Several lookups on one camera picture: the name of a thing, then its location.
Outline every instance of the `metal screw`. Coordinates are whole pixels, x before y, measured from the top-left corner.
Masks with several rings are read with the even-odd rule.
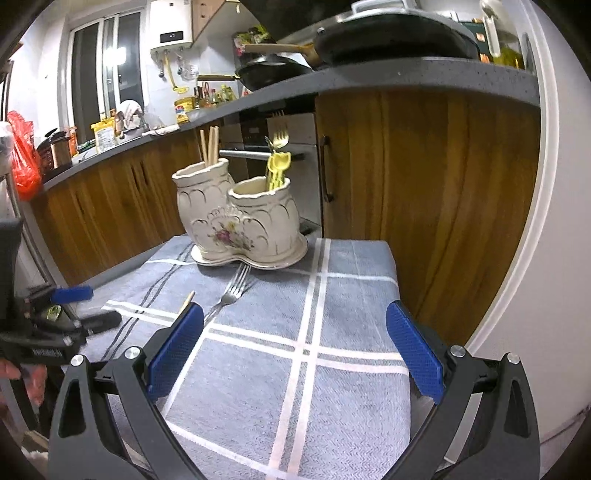
[[[126,351],[125,351],[125,358],[129,358],[130,360],[136,358],[140,353],[140,349],[137,348],[136,346],[132,346],[129,347]]]
[[[521,361],[519,355],[517,355],[516,353],[508,353],[507,360],[509,360],[509,363],[512,363],[514,365],[517,365]]]
[[[82,363],[84,363],[84,357],[82,355],[74,355],[72,357],[72,360],[70,360],[70,363],[74,367],[77,367],[78,365],[81,365]]]
[[[466,355],[466,349],[460,345],[452,345],[449,351],[452,353],[453,356],[456,356],[458,358],[462,358],[464,355]]]

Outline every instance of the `water heater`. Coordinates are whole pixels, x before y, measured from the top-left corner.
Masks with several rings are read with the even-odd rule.
[[[153,0],[149,25],[150,52],[189,48],[193,43],[191,0]]]

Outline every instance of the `wooden cabinet door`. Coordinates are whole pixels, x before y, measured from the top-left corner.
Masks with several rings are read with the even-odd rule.
[[[328,238],[380,238],[386,167],[380,102],[379,92],[316,98],[323,233]]]
[[[200,161],[195,130],[131,148],[31,202],[69,285],[183,235],[171,176]]]
[[[226,0],[193,0],[193,41],[201,34]]]
[[[324,235],[385,240],[400,296],[452,345],[478,327],[507,275],[530,209],[540,110],[425,89],[316,99]]]

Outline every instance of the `oven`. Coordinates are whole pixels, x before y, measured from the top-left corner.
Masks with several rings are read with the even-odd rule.
[[[229,160],[228,170],[235,182],[264,176],[270,155],[265,136],[272,138],[279,122],[286,123],[290,136],[289,143],[282,150],[291,152],[291,166],[285,176],[291,180],[291,194],[300,214],[300,231],[320,235],[322,203],[313,113],[224,125],[220,129],[220,157]]]

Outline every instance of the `floral decoration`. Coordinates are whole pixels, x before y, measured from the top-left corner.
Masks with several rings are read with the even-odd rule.
[[[209,236],[216,245],[223,244],[246,251],[250,251],[254,247],[254,242],[245,235],[244,231],[237,231],[236,223],[232,221],[225,225],[220,222],[219,229],[214,227],[213,234]]]

